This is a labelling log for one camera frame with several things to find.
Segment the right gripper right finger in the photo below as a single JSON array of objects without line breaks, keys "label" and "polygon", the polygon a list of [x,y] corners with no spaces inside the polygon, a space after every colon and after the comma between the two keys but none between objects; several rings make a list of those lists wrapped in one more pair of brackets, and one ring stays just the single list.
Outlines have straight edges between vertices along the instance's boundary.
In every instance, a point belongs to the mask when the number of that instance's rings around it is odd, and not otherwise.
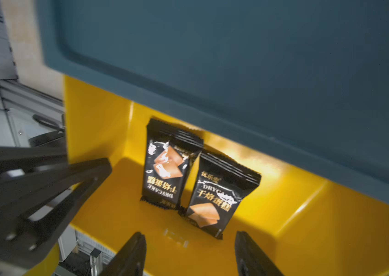
[{"label": "right gripper right finger", "polygon": [[240,276],[283,276],[247,232],[236,233],[235,255]]}]

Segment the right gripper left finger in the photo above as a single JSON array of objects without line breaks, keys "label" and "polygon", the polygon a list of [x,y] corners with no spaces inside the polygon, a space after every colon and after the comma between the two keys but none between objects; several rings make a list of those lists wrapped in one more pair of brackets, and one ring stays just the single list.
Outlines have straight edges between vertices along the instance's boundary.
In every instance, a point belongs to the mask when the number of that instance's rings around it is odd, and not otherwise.
[{"label": "right gripper left finger", "polygon": [[100,276],[142,276],[146,261],[146,238],[134,233]]}]

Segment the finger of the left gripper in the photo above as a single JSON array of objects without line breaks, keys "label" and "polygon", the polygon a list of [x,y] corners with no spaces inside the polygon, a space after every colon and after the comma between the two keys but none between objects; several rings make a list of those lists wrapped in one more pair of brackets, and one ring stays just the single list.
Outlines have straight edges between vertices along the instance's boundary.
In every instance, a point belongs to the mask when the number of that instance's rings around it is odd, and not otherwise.
[{"label": "finger of the left gripper", "polygon": [[67,162],[68,155],[65,148],[0,147],[0,176],[11,170],[30,171],[40,166]]},{"label": "finger of the left gripper", "polygon": [[101,158],[0,179],[0,263],[31,269],[43,261],[111,172]]}]

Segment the yellow top drawer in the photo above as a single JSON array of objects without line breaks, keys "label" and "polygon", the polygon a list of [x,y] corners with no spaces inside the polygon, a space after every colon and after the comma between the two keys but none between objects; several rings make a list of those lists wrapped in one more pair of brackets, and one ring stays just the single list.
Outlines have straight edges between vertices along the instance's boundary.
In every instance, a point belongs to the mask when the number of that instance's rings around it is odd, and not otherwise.
[{"label": "yellow top drawer", "polygon": [[140,200],[150,118],[188,123],[72,77],[63,91],[69,161],[112,165],[72,226],[112,251],[141,232],[147,273],[235,276],[235,237],[245,231],[286,276],[389,275],[389,205],[192,126],[208,146],[262,176],[217,240]]}]

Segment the black cookie packet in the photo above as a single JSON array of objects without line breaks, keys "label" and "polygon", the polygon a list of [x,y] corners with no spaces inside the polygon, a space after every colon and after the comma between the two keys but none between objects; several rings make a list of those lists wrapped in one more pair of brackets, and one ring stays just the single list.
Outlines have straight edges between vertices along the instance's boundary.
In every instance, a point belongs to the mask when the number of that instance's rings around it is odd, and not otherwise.
[{"label": "black cookie packet", "polygon": [[150,119],[141,200],[179,210],[188,176],[203,147],[204,141],[193,132]]},{"label": "black cookie packet", "polygon": [[188,207],[179,212],[191,225],[222,240],[240,203],[259,187],[262,176],[233,159],[203,150]]}]

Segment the teal drawer cabinet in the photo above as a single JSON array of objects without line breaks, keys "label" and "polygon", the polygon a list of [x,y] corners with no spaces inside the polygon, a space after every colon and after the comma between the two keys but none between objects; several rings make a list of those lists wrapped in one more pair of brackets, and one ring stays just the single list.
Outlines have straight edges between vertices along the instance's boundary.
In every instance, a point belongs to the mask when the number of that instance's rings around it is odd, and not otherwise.
[{"label": "teal drawer cabinet", "polygon": [[37,1],[45,63],[389,204],[389,1]]}]

